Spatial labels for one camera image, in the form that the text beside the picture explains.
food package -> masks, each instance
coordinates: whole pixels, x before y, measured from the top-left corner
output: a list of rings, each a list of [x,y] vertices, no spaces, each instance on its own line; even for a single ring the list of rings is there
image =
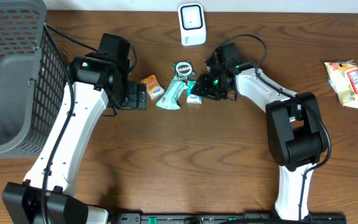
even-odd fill
[[[173,79],[169,84],[165,94],[157,102],[157,106],[167,110],[180,109],[177,101],[183,90],[186,90],[187,88],[188,87],[186,86],[185,82]]]
[[[143,84],[147,85],[147,93],[150,96],[151,100],[154,100],[165,93],[164,88],[158,83],[155,75],[151,75],[141,81]]]
[[[172,69],[173,72],[175,72],[175,79],[177,80],[187,80],[196,76],[196,72],[194,71],[190,60],[174,63]]]
[[[196,104],[202,104],[202,97],[200,96],[196,96],[194,94],[191,94],[191,89],[194,87],[194,85],[196,84],[196,81],[187,81],[187,86],[189,87],[187,89],[187,103],[196,103]]]
[[[353,60],[325,62],[328,82],[343,106],[358,109],[358,67]]]

wire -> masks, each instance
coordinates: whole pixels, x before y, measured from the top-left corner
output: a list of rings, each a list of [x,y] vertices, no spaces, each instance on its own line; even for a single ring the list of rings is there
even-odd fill
[[[135,62],[134,62],[134,64],[133,64],[131,67],[129,67],[129,69],[128,69],[128,74],[130,74],[131,71],[133,71],[133,70],[135,69],[136,64],[137,64],[137,55],[136,55],[135,48],[134,48],[134,46],[132,46],[132,45],[130,45],[129,47],[132,49],[132,51],[133,51],[133,53],[134,53]]]
[[[254,39],[259,40],[259,42],[261,42],[261,43],[264,45],[264,47],[265,47],[265,54],[264,54],[264,56],[259,60],[259,62],[258,62],[258,64],[257,64],[257,68],[259,68],[260,64],[265,60],[265,58],[266,58],[266,56],[267,56],[267,46],[266,46],[265,42],[264,42],[261,38],[255,36],[255,35],[252,35],[252,34],[239,34],[239,35],[234,35],[234,36],[232,36],[232,37],[227,38],[225,41],[223,41],[223,42],[220,44],[220,46],[222,46],[222,45],[225,44],[226,42],[228,42],[228,41],[230,41],[230,40],[232,40],[232,39],[238,38],[238,37],[252,37],[252,38],[254,38]],[[236,79],[234,78],[233,81],[234,81],[234,86],[235,86],[235,87],[234,87],[234,101],[236,101],[236,100],[237,100],[237,95],[238,95]]]
[[[65,61],[64,61],[61,53],[59,52],[55,42],[53,41],[52,36],[50,35],[50,33],[48,31],[48,28],[51,28],[51,26],[44,23],[45,35],[47,36],[48,40],[50,41],[50,45],[52,46],[53,50],[57,53],[57,55],[59,57],[59,61],[60,61],[60,63],[62,63],[63,68],[65,68]],[[52,165],[53,157],[55,156],[57,147],[60,143],[60,140],[62,140],[64,132],[65,132],[65,130],[68,126],[68,123],[70,121],[71,115],[73,114],[73,111],[74,111],[74,90],[73,90],[73,86],[70,81],[70,74],[68,73],[67,69],[63,69],[63,70],[65,71],[65,76],[66,76],[67,83],[68,83],[68,89],[70,91],[70,109],[68,110],[66,120],[65,120],[65,122],[62,126],[62,129],[60,130],[60,133],[56,139],[55,145],[52,148],[52,151],[49,155],[49,159],[47,162],[47,166],[44,170],[44,179],[42,180],[42,189],[41,189],[41,212],[42,212],[42,218],[44,220],[44,224],[48,224],[46,193],[47,193],[48,177],[49,177],[49,173],[50,173],[50,166]]]
[[[300,104],[301,106],[303,106],[306,110],[308,110],[317,120],[317,122],[319,123],[319,125],[322,127],[326,137],[327,137],[327,140],[328,140],[328,149],[327,149],[327,155],[326,157],[324,158],[324,160],[322,162],[320,162],[319,164],[313,166],[313,167],[310,167],[308,169],[306,169],[302,175],[302,185],[301,185],[301,195],[300,195],[300,202],[299,202],[299,216],[298,216],[298,219],[301,220],[302,217],[301,217],[301,208],[302,208],[302,202],[303,202],[303,194],[304,194],[304,191],[305,191],[305,183],[306,183],[306,179],[307,179],[307,174],[308,172],[312,171],[312,170],[315,170],[317,168],[320,168],[322,167],[323,165],[325,165],[329,158],[331,157],[331,151],[332,151],[332,144],[331,144],[331,138],[329,137],[329,134],[328,134],[328,131],[327,131],[327,128],[325,127],[323,121],[321,120],[321,118],[316,114],[316,112],[314,112],[313,109],[311,109],[308,105],[304,104],[301,100],[295,98],[293,95],[291,94],[288,94],[286,92],[284,92],[284,89],[283,88],[277,88],[275,86],[273,86],[272,84],[270,84],[268,81],[266,81],[264,78],[262,78],[260,76],[260,73],[259,73],[259,66],[260,64],[262,64],[262,62],[265,60],[266,56],[267,56],[267,46],[266,46],[266,43],[259,37],[255,36],[255,35],[252,35],[252,34],[239,34],[239,35],[235,35],[235,36],[232,36],[230,38],[228,38],[227,40],[225,40],[224,42],[221,43],[222,44],[225,44],[227,41],[229,40],[232,40],[232,39],[235,39],[237,37],[253,37],[257,40],[259,40],[259,42],[261,42],[265,48],[265,54],[264,56],[260,59],[260,61],[258,62],[258,64],[256,65],[255,67],[255,74],[257,76],[257,78],[260,79],[260,81],[262,81],[264,84],[266,84],[267,86],[269,86],[270,88],[272,88],[273,90],[277,91],[279,94],[283,94],[284,96],[286,97],[289,97],[290,99],[296,101],[298,104]]]
[[[246,224],[246,223],[271,223],[271,224],[316,224],[311,222],[302,222],[294,220],[279,220],[279,219],[266,219],[266,218],[246,218],[240,220],[228,220],[220,224]]]
[[[113,105],[112,107],[112,110],[114,111],[114,115],[105,115],[105,114],[102,114],[101,116],[105,116],[105,117],[109,117],[109,118],[113,118],[115,116],[117,116],[117,108],[116,108],[116,105]]]
[[[245,218],[245,216],[250,213],[257,214],[257,215],[259,215],[260,218],[263,218],[262,215],[256,211],[246,211],[246,212],[244,212],[244,214],[241,215],[241,218]]]
[[[62,37],[64,37],[64,38],[68,39],[68,40],[71,41],[71,42],[74,42],[74,43],[76,43],[76,44],[78,44],[78,45],[80,45],[80,46],[86,47],[87,49],[91,49],[91,50],[93,50],[94,52],[97,52],[97,51],[98,51],[98,50],[94,49],[93,47],[90,47],[90,46],[88,46],[88,45],[86,45],[86,44],[83,44],[83,43],[81,43],[81,42],[79,42],[79,41],[77,41],[77,40],[75,40],[75,39],[72,39],[71,37],[69,37],[69,36],[67,36],[66,34],[60,32],[59,30],[56,30],[55,28],[53,28],[52,26],[50,26],[50,25],[48,25],[48,24],[45,24],[45,25],[48,27],[48,29],[54,31],[55,33],[57,33],[57,34],[59,34],[60,36],[62,36]]]

green light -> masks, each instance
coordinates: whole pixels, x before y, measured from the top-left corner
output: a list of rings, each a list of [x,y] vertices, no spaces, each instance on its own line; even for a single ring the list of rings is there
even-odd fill
[[[157,218],[150,217],[149,218],[149,224],[157,224]]]

wood grain surface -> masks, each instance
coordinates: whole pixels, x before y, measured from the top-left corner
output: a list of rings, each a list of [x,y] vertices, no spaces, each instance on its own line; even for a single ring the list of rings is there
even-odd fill
[[[311,212],[339,212],[358,223],[358,110],[343,108],[329,86],[323,62],[358,64],[357,14],[210,13],[207,41],[184,47],[175,12],[50,11],[47,22],[93,47],[104,32],[119,34],[139,58],[131,80],[155,74],[167,87],[172,63],[190,59],[198,75],[204,59],[224,39],[241,33],[266,41],[264,72],[282,86],[312,91],[333,142],[331,160],[313,174]],[[67,61],[88,49],[55,35]],[[237,39],[246,60],[258,61],[262,46]],[[163,110],[149,100],[146,111],[100,117],[80,168],[75,197],[89,204],[144,213],[242,213],[271,210],[278,194],[278,165],[267,146],[265,114],[247,98],[203,100]],[[20,183],[35,159],[0,160],[0,223],[10,223],[1,200],[8,181]]]

gray plastic basket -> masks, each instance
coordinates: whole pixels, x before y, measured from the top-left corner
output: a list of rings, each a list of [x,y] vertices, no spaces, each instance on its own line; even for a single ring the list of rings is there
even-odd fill
[[[64,65],[42,0],[0,0],[0,158],[41,152],[63,98]]]

